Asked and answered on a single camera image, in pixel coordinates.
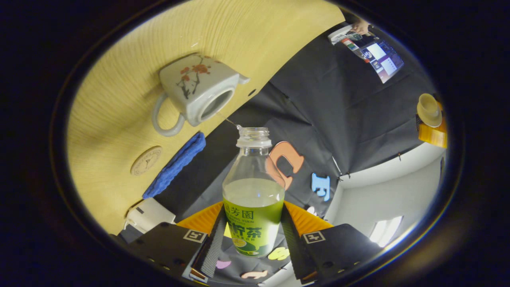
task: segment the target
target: teacup handle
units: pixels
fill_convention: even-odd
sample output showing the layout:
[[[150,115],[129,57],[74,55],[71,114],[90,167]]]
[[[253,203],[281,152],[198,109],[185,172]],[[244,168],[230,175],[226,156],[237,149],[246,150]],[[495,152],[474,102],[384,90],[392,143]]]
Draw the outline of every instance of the teacup handle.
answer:
[[[164,136],[175,136],[183,128],[184,121],[186,121],[186,118],[183,116],[183,114],[180,113],[179,114],[179,118],[177,119],[177,123],[175,124],[175,126],[173,126],[173,128],[170,128],[168,130],[164,130],[164,129],[162,129],[159,126],[159,123],[158,123],[159,110],[161,108],[161,105],[163,104],[163,102],[165,101],[165,99],[167,97],[168,96],[167,96],[166,93],[162,93],[161,96],[156,101],[156,105],[154,106],[154,110],[152,110],[152,125],[154,126],[154,129],[159,134],[161,134],[161,135],[164,135]]]

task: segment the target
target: small cup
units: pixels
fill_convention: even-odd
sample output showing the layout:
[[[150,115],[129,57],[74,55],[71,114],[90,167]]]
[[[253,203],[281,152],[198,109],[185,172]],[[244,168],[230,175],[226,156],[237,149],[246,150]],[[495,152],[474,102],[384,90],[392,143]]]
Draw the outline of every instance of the small cup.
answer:
[[[438,102],[431,94],[424,93],[420,96],[416,110],[418,111],[418,116],[426,125],[433,128],[441,125],[443,117],[440,113]]]
[[[160,80],[165,92],[152,111],[152,125],[161,135],[174,136],[184,121],[196,127],[210,119],[232,99],[237,84],[250,79],[209,56],[192,54],[164,67]],[[175,126],[165,130],[159,126],[158,113],[167,97],[180,115]]]

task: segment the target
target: person's hand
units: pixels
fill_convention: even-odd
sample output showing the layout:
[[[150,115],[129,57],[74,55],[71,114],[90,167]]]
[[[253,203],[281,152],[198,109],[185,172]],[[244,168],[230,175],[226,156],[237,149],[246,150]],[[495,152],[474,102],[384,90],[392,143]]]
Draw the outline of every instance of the person's hand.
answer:
[[[368,22],[363,19],[359,19],[356,23],[352,24],[351,31],[356,32],[360,35],[368,34]]]

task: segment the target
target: window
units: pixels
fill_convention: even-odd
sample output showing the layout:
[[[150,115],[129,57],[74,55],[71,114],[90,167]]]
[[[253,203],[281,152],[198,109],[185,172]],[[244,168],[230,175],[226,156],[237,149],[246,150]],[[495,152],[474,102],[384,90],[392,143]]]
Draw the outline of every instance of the window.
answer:
[[[386,246],[391,238],[397,232],[400,223],[402,222],[403,216],[395,217],[390,220],[381,220],[375,224],[374,231],[370,235],[370,240],[377,243],[379,246]]]

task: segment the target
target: round coaster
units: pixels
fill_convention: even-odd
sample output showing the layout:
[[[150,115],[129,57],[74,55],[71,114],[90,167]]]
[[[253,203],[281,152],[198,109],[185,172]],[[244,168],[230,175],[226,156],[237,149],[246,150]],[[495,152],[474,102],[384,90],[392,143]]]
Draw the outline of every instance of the round coaster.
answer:
[[[143,152],[131,166],[132,175],[141,175],[151,168],[158,161],[163,148],[160,146],[152,147]]]

